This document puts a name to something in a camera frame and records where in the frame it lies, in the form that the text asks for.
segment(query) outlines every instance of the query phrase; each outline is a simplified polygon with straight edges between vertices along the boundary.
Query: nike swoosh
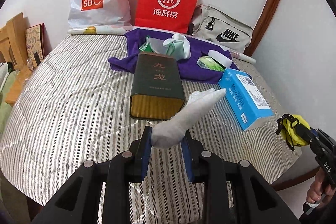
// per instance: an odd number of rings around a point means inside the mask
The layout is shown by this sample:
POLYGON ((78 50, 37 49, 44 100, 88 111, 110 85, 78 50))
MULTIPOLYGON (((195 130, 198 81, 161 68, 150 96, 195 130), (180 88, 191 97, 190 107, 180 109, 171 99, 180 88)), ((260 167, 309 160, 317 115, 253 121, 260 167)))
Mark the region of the nike swoosh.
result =
POLYGON ((234 40, 231 40, 231 39, 224 39, 222 37, 222 35, 223 35, 223 33, 220 33, 219 35, 217 35, 216 40, 218 42, 240 42, 240 41, 234 41, 234 40))

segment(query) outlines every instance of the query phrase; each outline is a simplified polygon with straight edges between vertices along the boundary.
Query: white label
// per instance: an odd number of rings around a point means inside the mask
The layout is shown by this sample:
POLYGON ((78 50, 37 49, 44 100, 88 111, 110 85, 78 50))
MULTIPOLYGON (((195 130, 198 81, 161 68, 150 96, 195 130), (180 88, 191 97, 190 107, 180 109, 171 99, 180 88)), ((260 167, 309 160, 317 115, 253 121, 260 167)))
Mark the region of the white label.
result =
POLYGON ((243 84, 244 88, 248 92, 248 94, 251 96, 253 102, 257 106, 258 109, 269 109, 269 105, 266 102, 265 98, 262 96, 258 88, 255 86, 255 84, 252 82, 250 77, 245 75, 239 75, 236 74, 239 81, 243 84))
POLYGON ((241 119, 243 120, 244 124, 247 123, 247 118, 245 116, 245 113, 243 113, 241 116, 241 119))

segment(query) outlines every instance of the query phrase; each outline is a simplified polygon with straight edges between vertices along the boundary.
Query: purple cloth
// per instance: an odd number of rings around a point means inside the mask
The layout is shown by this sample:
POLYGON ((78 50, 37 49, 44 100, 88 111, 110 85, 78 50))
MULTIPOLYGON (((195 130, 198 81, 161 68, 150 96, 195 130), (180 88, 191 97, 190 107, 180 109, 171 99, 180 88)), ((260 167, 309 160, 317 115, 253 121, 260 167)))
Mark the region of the purple cloth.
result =
MULTIPOLYGON (((113 70, 129 71, 134 73, 138 53, 140 52, 139 47, 145 43, 146 37, 149 36, 152 38, 166 40, 171 38, 172 34, 138 28, 127 32, 125 36, 127 37, 127 57, 121 60, 111 57, 109 59, 109 63, 111 69, 113 70)), ((224 51, 220 46, 206 43, 196 38, 187 37, 187 39, 190 42, 191 57, 189 59, 181 59, 177 62, 181 79, 217 84, 222 77, 223 72, 201 68, 197 65, 198 58, 207 55, 209 50, 215 50, 232 60, 230 52, 224 51)), ((234 63, 232 63, 230 68, 239 70, 234 63)))

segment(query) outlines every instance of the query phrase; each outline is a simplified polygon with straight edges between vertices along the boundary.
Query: beige nike bag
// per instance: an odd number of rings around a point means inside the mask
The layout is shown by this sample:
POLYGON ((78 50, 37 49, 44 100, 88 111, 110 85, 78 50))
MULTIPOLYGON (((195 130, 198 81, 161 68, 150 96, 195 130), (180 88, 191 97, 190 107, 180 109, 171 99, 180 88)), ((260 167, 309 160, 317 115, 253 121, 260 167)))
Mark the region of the beige nike bag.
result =
POLYGON ((243 53, 250 44, 253 29, 208 5, 196 6, 193 36, 243 53))

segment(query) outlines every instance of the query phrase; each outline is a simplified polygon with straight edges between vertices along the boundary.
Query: person's hand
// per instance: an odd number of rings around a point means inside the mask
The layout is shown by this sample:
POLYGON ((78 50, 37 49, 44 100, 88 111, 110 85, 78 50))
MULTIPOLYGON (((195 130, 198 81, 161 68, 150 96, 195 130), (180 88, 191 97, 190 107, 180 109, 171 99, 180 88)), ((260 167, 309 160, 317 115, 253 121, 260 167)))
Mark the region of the person's hand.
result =
POLYGON ((323 191, 322 189, 322 183, 325 178, 325 171, 320 168, 318 172, 316 173, 315 180, 311 184, 308 192, 307 192, 307 202, 314 203, 316 201, 319 201, 321 199, 321 195, 324 192, 327 196, 320 202, 318 208, 322 208, 323 206, 327 205, 332 197, 335 194, 335 188, 333 189, 330 185, 326 187, 326 189, 323 191))

